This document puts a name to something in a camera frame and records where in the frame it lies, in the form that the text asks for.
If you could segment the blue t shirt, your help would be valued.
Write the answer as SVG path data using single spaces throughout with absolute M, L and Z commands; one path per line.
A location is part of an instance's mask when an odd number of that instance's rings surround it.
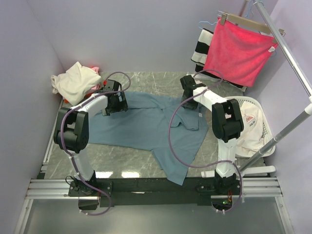
M 89 143 L 150 151 L 167 179 L 182 185 L 208 131 L 206 108 L 180 107 L 179 97 L 131 91 L 125 96 L 126 112 L 96 114 L 89 121 Z

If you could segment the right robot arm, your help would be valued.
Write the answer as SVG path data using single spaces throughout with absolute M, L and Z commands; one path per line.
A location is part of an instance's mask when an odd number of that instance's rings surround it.
M 214 182 L 214 190 L 224 195 L 231 189 L 227 179 L 235 174 L 236 145 L 244 129 L 239 103 L 226 99 L 211 91 L 205 84 L 196 83 L 191 75 L 180 79 L 183 89 L 182 106 L 195 110 L 198 105 L 212 113 L 212 130 L 218 139 L 218 164 L 212 176 L 220 179 Z

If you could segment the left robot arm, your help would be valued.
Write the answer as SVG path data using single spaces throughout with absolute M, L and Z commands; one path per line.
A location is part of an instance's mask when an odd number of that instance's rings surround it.
M 91 94 L 86 100 L 71 108 L 62 107 L 58 111 L 54 143 L 69 152 L 69 159 L 75 169 L 75 178 L 83 180 L 80 190 L 87 196 L 94 195 L 97 183 L 86 152 L 89 141 L 89 121 L 99 112 L 109 116 L 127 111 L 128 105 L 122 85 L 115 80 L 104 81 L 104 86 Z

